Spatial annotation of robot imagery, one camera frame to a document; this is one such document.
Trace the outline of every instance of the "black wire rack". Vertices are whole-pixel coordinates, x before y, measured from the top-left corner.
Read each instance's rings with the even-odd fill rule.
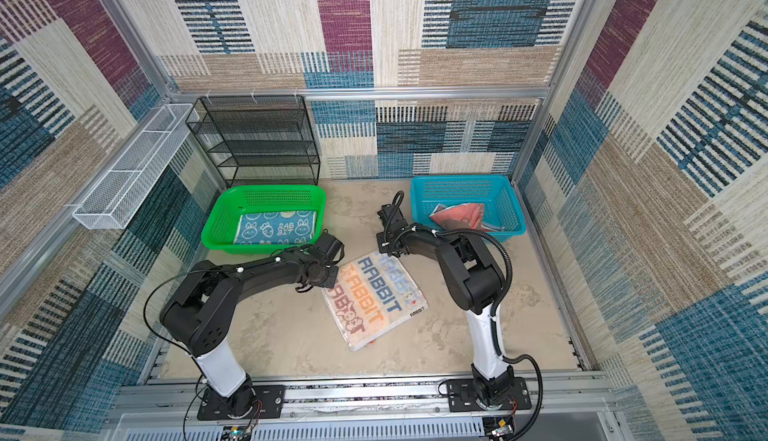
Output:
[[[301,96],[199,98],[187,121],[228,187],[314,184],[320,156]]]

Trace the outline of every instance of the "black mounting plate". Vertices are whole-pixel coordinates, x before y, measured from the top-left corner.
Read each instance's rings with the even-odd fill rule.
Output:
[[[283,412],[283,400],[286,387],[282,384],[254,386],[256,399],[261,401],[261,419],[277,419]],[[219,410],[216,403],[209,403],[211,388],[207,387],[203,394],[203,402],[200,403],[200,409],[197,411],[198,421],[221,421],[222,419],[232,419],[226,413]],[[249,412],[242,419],[247,421],[253,415]]]
[[[451,413],[466,413],[468,411],[485,411],[477,404],[477,394],[472,386],[471,379],[449,379],[443,383],[448,390],[448,407]],[[515,378],[512,388],[507,392],[507,398],[514,398],[518,404],[518,410],[526,410],[532,407],[531,394],[525,384],[524,378]],[[505,399],[500,411],[512,411],[512,402]]]

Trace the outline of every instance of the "beige floor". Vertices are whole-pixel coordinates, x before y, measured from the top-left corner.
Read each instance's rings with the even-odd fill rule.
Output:
[[[323,227],[345,244],[347,260],[376,249],[376,233],[382,230],[376,212],[400,189],[406,192],[403,214],[411,219],[410,180],[321,180],[320,186],[328,196]],[[530,353],[542,369],[576,369],[528,234],[505,246],[514,268],[513,287],[500,310],[507,354]],[[209,255],[215,263],[254,258],[222,251]],[[252,376],[468,371],[472,341],[466,316],[451,300],[438,264],[416,255],[401,260],[429,308],[372,345],[351,352],[320,291],[298,294],[293,286],[282,286],[237,306],[229,333],[235,356]],[[172,347],[166,359],[162,377],[197,376],[178,348]]]

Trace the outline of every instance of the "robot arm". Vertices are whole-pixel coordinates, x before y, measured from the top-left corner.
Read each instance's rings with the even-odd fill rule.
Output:
[[[187,347],[214,391],[206,397],[219,411],[237,419],[254,404],[250,378],[226,339],[237,303],[283,284],[299,283],[300,293],[314,286],[333,288],[339,253],[343,258],[344,245],[322,233],[315,244],[289,247],[263,260],[222,266],[201,261],[187,274],[160,312],[160,322]]]
[[[376,235],[379,252],[396,257],[420,254],[440,265],[451,298],[466,312],[474,347],[472,375],[478,404],[500,409],[511,396],[514,370],[503,360],[501,324],[494,322],[491,314],[494,301],[502,296],[504,276],[482,238],[471,234],[437,237],[424,226],[410,225],[395,201],[383,205],[378,215],[385,228]],[[469,225],[450,220],[446,227],[453,231],[468,229]]]

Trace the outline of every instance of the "blue towel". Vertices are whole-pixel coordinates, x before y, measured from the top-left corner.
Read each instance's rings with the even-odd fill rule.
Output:
[[[233,244],[306,244],[316,218],[317,211],[243,214]]]

